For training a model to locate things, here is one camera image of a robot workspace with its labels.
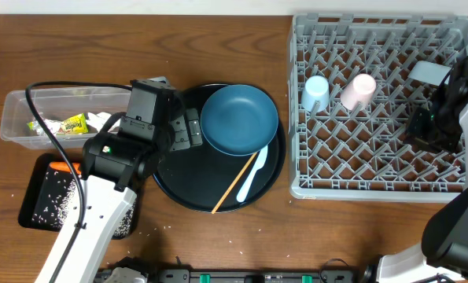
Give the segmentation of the dark blue plate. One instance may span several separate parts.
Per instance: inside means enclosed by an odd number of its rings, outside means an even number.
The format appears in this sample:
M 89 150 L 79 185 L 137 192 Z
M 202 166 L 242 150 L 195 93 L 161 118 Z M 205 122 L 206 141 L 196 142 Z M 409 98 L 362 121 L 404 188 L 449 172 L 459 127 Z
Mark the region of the dark blue plate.
M 202 134 L 213 148 L 230 156 L 247 156 L 274 138 L 278 110 L 257 87 L 227 85 L 206 100 L 200 122 Z

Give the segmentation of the wooden chopstick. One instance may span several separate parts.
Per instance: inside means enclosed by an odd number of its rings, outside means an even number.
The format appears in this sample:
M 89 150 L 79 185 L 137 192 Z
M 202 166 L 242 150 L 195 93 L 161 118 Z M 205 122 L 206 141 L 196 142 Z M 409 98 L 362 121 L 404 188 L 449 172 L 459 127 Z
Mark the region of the wooden chopstick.
M 230 194 L 231 190 L 237 185 L 239 179 L 242 177 L 242 175 L 245 173 L 245 171 L 247 170 L 247 168 L 249 167 L 249 165 L 253 162 L 253 160 L 255 159 L 255 157 L 257 156 L 258 153 L 253 153 L 248 161 L 245 163 L 245 165 L 243 166 L 243 168 L 239 171 L 239 173 L 237 174 L 237 176 L 234 178 L 234 180 L 232 181 L 232 183 L 228 186 L 227 190 L 223 193 L 223 195 L 220 197 L 219 201 L 216 203 L 215 207 L 212 209 L 211 211 L 211 214 L 215 214 L 219 207 L 222 205 L 222 203 L 225 201 L 225 199 L 228 197 L 228 195 Z

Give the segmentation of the white tissue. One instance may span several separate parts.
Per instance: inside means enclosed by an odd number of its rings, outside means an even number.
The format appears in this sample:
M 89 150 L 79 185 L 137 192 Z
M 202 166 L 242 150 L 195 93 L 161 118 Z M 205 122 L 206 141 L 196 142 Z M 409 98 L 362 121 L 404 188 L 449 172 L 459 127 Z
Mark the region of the white tissue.
M 93 134 L 99 132 L 99 130 L 103 128 L 103 126 L 106 124 L 106 122 L 111 116 L 112 114 L 108 112 L 88 112 L 85 115 L 88 133 Z

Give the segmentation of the pink cup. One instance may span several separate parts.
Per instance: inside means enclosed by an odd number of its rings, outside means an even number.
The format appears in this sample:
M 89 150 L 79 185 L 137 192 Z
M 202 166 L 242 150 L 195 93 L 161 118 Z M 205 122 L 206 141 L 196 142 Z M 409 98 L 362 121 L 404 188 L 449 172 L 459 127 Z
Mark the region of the pink cup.
M 373 76 L 359 74 L 342 91 L 341 103 L 347 110 L 354 110 L 357 106 L 364 110 L 370 104 L 376 88 Z

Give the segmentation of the light blue plastic spoon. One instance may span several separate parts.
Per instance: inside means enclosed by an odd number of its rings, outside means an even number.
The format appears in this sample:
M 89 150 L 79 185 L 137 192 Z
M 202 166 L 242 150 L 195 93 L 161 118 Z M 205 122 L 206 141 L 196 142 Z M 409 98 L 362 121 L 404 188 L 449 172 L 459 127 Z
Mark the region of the light blue plastic spoon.
M 252 170 L 249 172 L 246 180 L 239 189 L 238 194 L 236 196 L 237 202 L 242 203 L 246 200 L 257 171 L 260 170 L 266 163 L 267 155 L 268 146 L 266 145 L 259 151 L 258 157 L 256 158 L 254 165 L 252 166 Z

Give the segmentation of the yellow snack wrapper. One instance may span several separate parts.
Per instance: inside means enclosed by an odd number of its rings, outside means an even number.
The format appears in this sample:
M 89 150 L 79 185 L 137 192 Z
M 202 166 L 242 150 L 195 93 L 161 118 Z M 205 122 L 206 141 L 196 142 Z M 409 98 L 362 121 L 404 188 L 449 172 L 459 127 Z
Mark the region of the yellow snack wrapper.
M 54 135 L 87 134 L 87 120 L 83 113 L 69 117 L 63 121 L 44 119 L 43 122 Z

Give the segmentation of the orange carrot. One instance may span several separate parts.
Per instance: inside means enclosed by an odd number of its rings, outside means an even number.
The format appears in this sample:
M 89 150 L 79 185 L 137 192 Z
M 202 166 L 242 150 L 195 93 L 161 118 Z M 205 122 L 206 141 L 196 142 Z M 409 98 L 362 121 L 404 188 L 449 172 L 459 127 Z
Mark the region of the orange carrot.
M 55 171 L 64 171 L 64 172 L 71 172 L 69 166 L 65 162 L 51 162 L 49 163 L 50 168 L 54 169 Z M 72 166 L 75 168 L 75 171 L 78 175 L 81 174 L 80 164 L 73 163 Z

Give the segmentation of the light blue cup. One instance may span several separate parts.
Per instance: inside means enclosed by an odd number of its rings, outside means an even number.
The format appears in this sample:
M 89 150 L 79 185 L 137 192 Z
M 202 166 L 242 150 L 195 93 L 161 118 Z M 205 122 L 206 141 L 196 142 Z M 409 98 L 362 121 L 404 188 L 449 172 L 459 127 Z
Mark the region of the light blue cup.
M 315 103 L 317 103 L 317 111 L 323 111 L 329 104 L 329 90 L 329 82 L 325 77 L 320 75 L 310 77 L 304 84 L 304 90 L 301 96 L 302 107 L 306 111 L 311 112 Z

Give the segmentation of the light blue bowl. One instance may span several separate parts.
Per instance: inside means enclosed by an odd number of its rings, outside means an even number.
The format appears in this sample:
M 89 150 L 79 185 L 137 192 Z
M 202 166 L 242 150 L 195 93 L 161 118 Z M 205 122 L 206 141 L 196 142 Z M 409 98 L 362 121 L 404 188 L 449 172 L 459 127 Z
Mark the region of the light blue bowl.
M 449 78 L 444 79 L 444 77 L 450 70 L 450 67 L 441 64 L 418 61 L 411 69 L 408 78 L 434 86 L 439 86 L 444 80 L 444 84 L 447 85 Z

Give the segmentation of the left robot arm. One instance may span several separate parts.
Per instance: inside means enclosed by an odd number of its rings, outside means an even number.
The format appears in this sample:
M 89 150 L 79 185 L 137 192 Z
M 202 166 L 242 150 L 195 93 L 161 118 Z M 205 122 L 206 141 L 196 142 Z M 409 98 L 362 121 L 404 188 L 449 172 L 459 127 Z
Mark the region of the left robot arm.
M 112 114 L 83 146 L 83 162 L 69 167 L 76 195 L 41 269 L 39 282 L 92 282 L 109 242 L 137 193 L 175 142 L 172 121 L 183 115 L 172 86 L 136 82 L 127 111 Z

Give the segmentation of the grey dishwasher rack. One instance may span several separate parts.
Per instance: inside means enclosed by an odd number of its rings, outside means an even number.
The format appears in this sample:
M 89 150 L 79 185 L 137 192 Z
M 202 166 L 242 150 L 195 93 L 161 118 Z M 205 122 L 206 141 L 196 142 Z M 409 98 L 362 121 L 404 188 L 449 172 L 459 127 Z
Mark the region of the grey dishwasher rack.
M 457 162 L 404 143 L 417 107 L 433 87 L 409 79 L 418 61 L 449 66 L 468 54 L 468 17 L 301 13 L 288 41 L 289 190 L 298 199 L 447 203 L 462 180 L 432 171 Z M 374 77 L 370 104 L 347 110 L 341 93 L 359 74 Z M 301 104 L 306 81 L 325 77 L 329 104 Z

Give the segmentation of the round black tray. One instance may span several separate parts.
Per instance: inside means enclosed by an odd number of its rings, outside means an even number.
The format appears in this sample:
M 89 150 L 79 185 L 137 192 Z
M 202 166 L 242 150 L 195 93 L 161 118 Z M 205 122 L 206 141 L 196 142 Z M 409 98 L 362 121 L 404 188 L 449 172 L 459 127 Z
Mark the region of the round black tray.
M 206 100 L 217 90 L 227 85 L 213 83 L 185 90 L 186 106 L 201 110 Z M 203 144 L 191 149 L 170 152 L 154 175 L 157 185 L 175 202 L 202 212 L 211 212 L 239 171 L 248 161 L 247 156 L 230 156 L 213 148 L 202 134 Z M 252 170 L 257 156 L 231 190 L 218 209 L 218 213 L 246 207 L 260 199 L 275 183 L 282 171 L 286 157 L 284 128 L 278 119 L 276 135 L 268 146 L 267 160 L 257 171 L 246 200 L 237 202 L 236 196 Z

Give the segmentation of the black rectangular tray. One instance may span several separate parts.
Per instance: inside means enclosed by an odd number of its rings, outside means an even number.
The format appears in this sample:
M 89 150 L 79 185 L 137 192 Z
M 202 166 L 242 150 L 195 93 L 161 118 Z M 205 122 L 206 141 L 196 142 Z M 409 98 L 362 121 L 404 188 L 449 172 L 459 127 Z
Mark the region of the black rectangular tray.
M 32 209 L 38 199 L 39 188 L 42 185 L 46 175 L 59 174 L 61 177 L 68 176 L 73 179 L 69 172 L 55 171 L 54 169 L 50 168 L 49 163 L 56 161 L 63 161 L 63 159 L 56 153 L 44 153 L 36 160 L 18 216 L 18 223 L 20 226 L 24 228 L 31 228 Z

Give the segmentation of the pile of white rice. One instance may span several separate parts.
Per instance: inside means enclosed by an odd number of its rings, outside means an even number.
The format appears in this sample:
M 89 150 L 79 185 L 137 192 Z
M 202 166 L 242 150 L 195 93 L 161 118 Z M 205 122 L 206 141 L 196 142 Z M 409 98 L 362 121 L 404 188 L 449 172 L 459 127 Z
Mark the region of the pile of white rice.
M 68 207 L 76 191 L 76 183 L 71 177 L 46 175 L 32 209 L 31 228 L 59 231 L 68 217 Z

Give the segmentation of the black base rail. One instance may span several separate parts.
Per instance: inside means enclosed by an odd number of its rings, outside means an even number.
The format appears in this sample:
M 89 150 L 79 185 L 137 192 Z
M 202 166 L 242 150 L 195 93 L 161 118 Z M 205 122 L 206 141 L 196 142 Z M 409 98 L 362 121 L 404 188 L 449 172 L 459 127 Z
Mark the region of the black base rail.
M 354 283 L 354 270 L 194 270 L 191 266 L 151 266 L 139 258 L 125 257 L 99 270 L 95 282 L 147 283 Z

